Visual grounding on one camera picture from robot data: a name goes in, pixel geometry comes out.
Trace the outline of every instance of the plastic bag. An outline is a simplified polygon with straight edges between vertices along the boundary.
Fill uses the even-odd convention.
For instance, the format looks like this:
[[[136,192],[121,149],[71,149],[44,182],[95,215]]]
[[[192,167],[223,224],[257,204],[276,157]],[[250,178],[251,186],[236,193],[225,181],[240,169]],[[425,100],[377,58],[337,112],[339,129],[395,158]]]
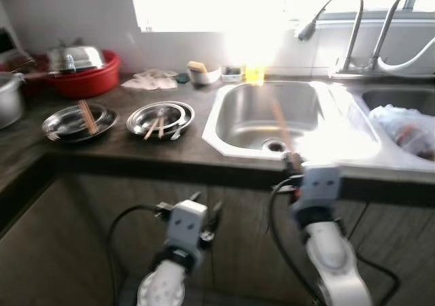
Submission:
[[[403,150],[435,160],[435,117],[389,104],[373,109],[369,118],[378,122]]]

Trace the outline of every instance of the kitchen sink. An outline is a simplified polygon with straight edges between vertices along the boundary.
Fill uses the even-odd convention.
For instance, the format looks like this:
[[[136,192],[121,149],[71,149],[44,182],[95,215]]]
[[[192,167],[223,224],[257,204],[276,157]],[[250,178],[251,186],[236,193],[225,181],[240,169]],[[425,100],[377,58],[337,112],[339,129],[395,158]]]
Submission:
[[[203,139],[227,156],[282,158],[288,147],[281,139],[271,97],[280,102],[292,145],[304,159],[337,154],[358,157],[376,148],[377,139],[363,113],[356,105],[354,109],[347,105],[343,113],[322,82],[224,86],[213,104]]]
[[[370,110],[382,105],[391,104],[394,107],[417,109],[422,114],[435,116],[434,90],[369,90],[362,95],[362,99]]]

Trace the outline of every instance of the white rag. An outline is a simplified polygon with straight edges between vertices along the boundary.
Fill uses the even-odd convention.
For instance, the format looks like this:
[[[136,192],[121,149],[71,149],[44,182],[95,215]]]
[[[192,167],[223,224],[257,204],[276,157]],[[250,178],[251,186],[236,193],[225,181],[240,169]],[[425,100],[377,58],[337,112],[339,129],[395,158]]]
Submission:
[[[127,88],[140,88],[144,90],[166,90],[177,88],[177,81],[173,77],[177,75],[174,71],[148,69],[143,73],[136,73],[131,80],[121,84]]]

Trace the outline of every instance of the red bowl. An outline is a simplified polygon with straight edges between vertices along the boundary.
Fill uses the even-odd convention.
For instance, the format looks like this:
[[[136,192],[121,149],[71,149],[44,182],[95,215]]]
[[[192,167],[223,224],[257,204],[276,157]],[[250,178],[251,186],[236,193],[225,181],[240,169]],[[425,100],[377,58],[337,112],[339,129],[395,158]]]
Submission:
[[[93,69],[81,73],[48,78],[64,97],[87,99],[103,94],[119,84],[120,57],[112,51],[103,50],[106,65],[102,69]]]

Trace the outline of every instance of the bright window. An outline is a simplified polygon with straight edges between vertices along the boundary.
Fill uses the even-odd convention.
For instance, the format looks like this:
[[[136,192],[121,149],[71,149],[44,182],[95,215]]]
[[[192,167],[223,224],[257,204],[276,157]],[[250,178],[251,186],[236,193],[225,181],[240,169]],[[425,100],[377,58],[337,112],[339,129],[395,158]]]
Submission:
[[[227,31],[313,15],[327,0],[133,0],[142,31]],[[364,0],[364,9],[387,10],[394,0]],[[334,0],[327,13],[354,12],[358,0]],[[435,0],[402,0],[398,10],[435,12]]]

